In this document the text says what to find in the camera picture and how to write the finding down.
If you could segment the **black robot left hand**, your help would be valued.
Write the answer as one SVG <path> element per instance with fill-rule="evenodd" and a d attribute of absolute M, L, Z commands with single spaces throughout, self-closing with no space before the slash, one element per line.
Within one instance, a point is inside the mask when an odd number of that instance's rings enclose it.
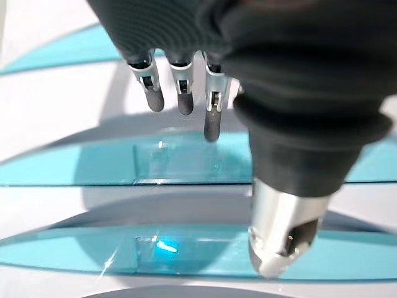
<path fill-rule="evenodd" d="M 90 1 L 125 61 L 162 49 L 181 64 L 203 51 L 237 79 L 233 107 L 249 132 L 249 254 L 265 278 L 310 249 L 331 196 L 362 148 L 392 121 L 395 1 Z"/>

